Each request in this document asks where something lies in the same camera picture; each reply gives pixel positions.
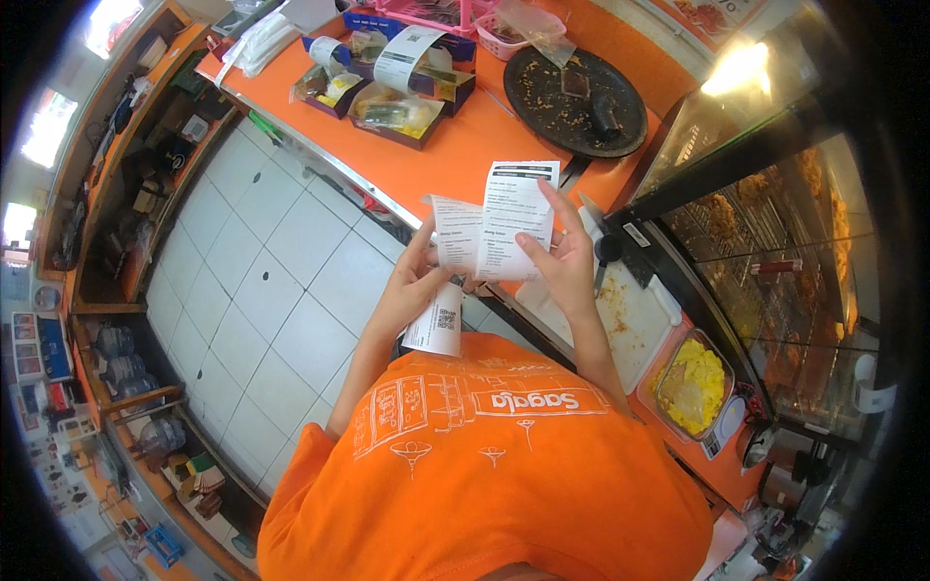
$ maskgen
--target white tile floor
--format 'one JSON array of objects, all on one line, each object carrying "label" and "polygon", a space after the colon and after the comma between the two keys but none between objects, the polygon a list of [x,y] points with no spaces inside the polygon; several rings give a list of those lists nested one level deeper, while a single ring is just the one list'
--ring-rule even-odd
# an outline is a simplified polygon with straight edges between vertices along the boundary
[{"label": "white tile floor", "polygon": [[[227,137],[181,209],[146,297],[193,416],[266,496],[302,427],[328,420],[404,250],[270,143],[247,118]],[[529,345],[474,297],[463,320]]]}]

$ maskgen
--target plastic crate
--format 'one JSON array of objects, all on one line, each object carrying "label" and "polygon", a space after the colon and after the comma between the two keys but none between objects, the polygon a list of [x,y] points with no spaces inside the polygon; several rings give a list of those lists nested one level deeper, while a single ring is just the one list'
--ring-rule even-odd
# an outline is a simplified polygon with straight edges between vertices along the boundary
[{"label": "plastic crate", "polygon": [[439,22],[420,18],[424,16],[425,8],[421,7],[417,0],[375,0],[375,9],[384,16],[398,19],[407,24],[420,24],[457,36],[471,36],[472,33],[474,33],[477,19],[491,12],[491,8],[493,8],[498,1],[499,0],[458,0],[460,14],[470,15],[472,12],[474,13],[475,21],[467,26],[462,26],[461,22],[456,26],[448,26],[440,24]]},{"label": "plastic crate", "polygon": [[[558,29],[559,34],[565,34],[565,25],[561,20],[559,20],[559,17],[549,12],[546,12],[546,14],[549,19],[552,20],[553,26],[557,24],[556,28]],[[500,40],[491,33],[497,21],[498,15],[494,13],[494,10],[489,10],[487,14],[474,22],[478,31],[478,42],[481,43],[481,46],[487,48],[488,52],[490,52],[492,55],[498,59],[503,60],[504,62],[507,62],[513,55],[516,54],[518,50],[525,46],[529,46],[529,41],[524,40],[523,42],[510,45]]]},{"label": "plastic crate", "polygon": [[180,561],[180,556],[184,551],[181,550],[180,545],[171,538],[171,535],[167,533],[161,524],[153,527],[143,537],[145,537],[145,544],[148,545],[152,556],[161,566],[168,569],[171,565]]}]

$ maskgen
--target qr code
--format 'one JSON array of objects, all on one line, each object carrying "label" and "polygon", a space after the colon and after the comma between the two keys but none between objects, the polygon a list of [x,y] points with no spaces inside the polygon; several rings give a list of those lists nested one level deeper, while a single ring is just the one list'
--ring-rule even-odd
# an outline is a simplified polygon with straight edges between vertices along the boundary
[{"label": "qr code", "polygon": [[458,313],[454,310],[439,309],[439,321],[436,326],[440,329],[456,330],[456,317]]}]

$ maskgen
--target orange t-shirt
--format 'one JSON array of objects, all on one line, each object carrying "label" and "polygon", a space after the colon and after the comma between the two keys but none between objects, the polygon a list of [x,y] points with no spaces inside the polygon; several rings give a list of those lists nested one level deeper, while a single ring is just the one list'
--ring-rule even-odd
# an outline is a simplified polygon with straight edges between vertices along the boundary
[{"label": "orange t-shirt", "polygon": [[263,579],[471,580],[521,561],[694,577],[710,509],[656,433],[506,339],[462,334],[462,351],[391,363],[336,444],[304,427],[261,525]]}]

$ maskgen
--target blue crate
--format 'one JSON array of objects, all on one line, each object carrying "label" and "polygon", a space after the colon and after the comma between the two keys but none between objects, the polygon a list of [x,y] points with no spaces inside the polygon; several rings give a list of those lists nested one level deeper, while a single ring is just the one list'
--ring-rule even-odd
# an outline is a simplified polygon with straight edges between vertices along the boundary
[{"label": "blue crate", "polygon": [[154,526],[142,536],[145,538],[145,544],[149,546],[152,556],[161,566],[167,569],[180,561],[180,556],[184,551],[181,550],[180,545],[171,538],[171,535],[161,524]]}]

